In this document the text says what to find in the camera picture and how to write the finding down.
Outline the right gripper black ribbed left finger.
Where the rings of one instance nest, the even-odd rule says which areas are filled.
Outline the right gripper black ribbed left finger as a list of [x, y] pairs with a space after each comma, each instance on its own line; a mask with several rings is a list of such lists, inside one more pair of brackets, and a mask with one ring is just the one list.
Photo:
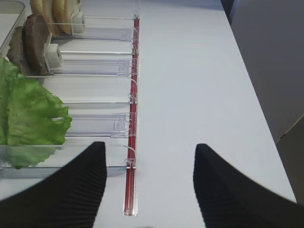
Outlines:
[[94, 142], [60, 170], [0, 202], [2, 228], [91, 228], [107, 180], [104, 142]]

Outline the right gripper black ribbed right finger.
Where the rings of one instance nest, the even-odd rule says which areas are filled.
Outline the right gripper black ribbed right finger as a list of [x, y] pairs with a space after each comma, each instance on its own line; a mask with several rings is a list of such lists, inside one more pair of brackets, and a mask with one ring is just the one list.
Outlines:
[[302, 228], [304, 208], [261, 186], [207, 144], [195, 150], [193, 185], [207, 228]]

